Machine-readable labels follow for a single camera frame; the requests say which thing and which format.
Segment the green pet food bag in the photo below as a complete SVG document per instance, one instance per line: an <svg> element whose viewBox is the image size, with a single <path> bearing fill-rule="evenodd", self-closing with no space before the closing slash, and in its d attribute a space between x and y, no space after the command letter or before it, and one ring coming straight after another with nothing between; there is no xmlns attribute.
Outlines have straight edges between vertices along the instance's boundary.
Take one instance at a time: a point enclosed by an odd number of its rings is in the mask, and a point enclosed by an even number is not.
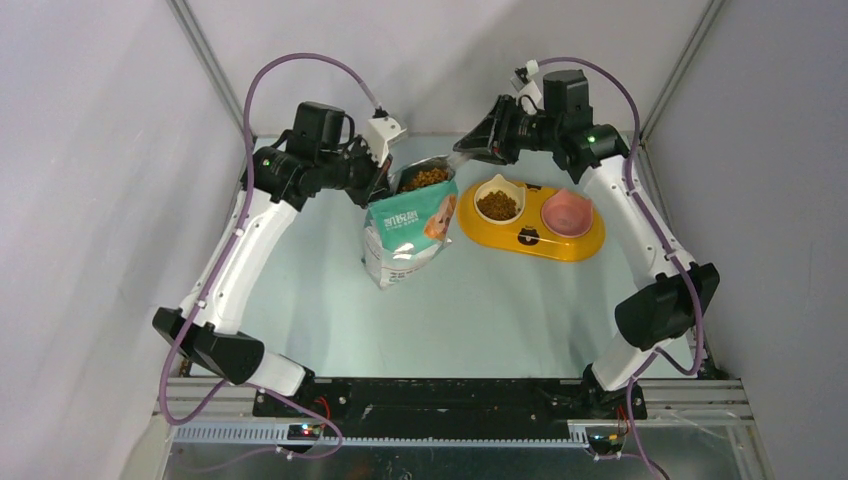
<svg viewBox="0 0 848 480"><path fill-rule="evenodd" d="M458 203L456 171L446 155L407 165L389 176L392 195L369 205L363 232L362 263L378 288L385 290L423 268L451 240L448 230ZM445 168L448 181L406 193L398 193L402 180L420 170Z"/></svg>

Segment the brown pet food kibble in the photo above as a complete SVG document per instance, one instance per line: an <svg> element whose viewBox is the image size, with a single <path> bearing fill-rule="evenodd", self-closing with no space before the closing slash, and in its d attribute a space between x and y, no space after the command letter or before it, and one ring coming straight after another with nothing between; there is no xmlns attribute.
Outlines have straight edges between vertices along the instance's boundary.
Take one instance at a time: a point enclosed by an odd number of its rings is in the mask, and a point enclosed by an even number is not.
<svg viewBox="0 0 848 480"><path fill-rule="evenodd" d="M427 170L420 170L414 175L409 176L406 180L400 181L397 192L411 192L448 181L449 179L450 172L445 168L434 167Z"/></svg>

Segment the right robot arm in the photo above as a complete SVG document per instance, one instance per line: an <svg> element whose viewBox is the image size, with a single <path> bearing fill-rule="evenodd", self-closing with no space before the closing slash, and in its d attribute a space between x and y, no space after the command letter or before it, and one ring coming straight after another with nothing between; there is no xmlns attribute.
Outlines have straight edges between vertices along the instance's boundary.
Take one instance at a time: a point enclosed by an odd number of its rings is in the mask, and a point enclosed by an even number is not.
<svg viewBox="0 0 848 480"><path fill-rule="evenodd" d="M585 74L553 71L537 84L535 73L531 65L518 68L515 94L499 96L453 149L495 165L514 164L523 151L548 152L610 222L637 290L616 306L618 332L590 366L595 382L581 392L585 411L606 418L622 403L620 389L653 354L690 329L703 331L720 277L673 239L634 170L635 148L615 127L594 122Z"/></svg>

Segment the pink ceramic bowl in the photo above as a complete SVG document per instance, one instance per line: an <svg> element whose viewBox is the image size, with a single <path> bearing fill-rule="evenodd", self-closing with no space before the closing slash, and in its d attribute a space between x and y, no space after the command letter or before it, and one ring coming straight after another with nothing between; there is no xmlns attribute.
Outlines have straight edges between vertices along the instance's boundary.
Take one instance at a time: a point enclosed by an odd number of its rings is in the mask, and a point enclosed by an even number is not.
<svg viewBox="0 0 848 480"><path fill-rule="evenodd" d="M594 206L588 198L561 189L544 202L540 216L550 232L564 238L578 238L593 226Z"/></svg>

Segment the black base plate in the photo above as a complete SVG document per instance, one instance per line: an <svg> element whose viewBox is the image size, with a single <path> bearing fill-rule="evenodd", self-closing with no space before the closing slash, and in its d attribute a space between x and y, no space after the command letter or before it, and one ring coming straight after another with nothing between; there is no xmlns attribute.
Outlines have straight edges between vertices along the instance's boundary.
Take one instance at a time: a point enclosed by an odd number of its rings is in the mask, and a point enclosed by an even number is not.
<svg viewBox="0 0 848 480"><path fill-rule="evenodd" d="M566 440L572 421L647 417L640 387L561 379L336 377L307 382L293 400L348 440Z"/></svg>

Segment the cream ceramic bowl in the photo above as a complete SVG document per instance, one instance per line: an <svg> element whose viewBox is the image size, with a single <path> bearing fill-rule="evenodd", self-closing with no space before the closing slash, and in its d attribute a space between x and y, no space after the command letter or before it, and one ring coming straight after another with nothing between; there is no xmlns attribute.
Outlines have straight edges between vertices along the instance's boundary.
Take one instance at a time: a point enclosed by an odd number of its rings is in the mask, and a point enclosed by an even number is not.
<svg viewBox="0 0 848 480"><path fill-rule="evenodd" d="M523 213L527 189L501 174L478 186L473 195L476 213L493 225L508 225Z"/></svg>

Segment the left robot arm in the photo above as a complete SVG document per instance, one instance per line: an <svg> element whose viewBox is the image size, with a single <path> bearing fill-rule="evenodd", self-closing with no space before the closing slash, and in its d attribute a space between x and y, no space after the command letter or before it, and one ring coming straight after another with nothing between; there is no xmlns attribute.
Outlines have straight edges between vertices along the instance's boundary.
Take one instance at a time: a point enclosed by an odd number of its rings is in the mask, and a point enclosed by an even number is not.
<svg viewBox="0 0 848 480"><path fill-rule="evenodd" d="M197 285L178 307L161 307L152 320L181 355L231 384L278 393L278 404L292 416L304 416L315 406L316 390L306 382L313 373L243 333L244 310L273 248L307 200L323 190L339 190L364 208L390 195L390 146L405 127L382 109L360 132L344 137L343 128L354 125L341 109L301 103L293 127L253 153L230 231Z"/></svg>

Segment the clear plastic scoop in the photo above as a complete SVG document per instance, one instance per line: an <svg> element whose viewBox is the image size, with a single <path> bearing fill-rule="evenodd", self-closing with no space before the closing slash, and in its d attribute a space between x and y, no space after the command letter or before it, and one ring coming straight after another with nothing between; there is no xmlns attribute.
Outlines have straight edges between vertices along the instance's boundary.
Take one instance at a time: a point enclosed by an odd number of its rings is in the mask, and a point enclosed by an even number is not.
<svg viewBox="0 0 848 480"><path fill-rule="evenodd" d="M450 153L450 154L446 157L445 161L446 161L447 166L448 166L451 170L453 170L453 171L457 171L457 170L459 170L459 169L460 169L463 165L465 165L467 162L469 162L469 161L470 161L470 160L472 160L472 159L473 159L473 155L472 155L472 154L468 154L468 153L460 153L460 152L452 152L452 153Z"/></svg>

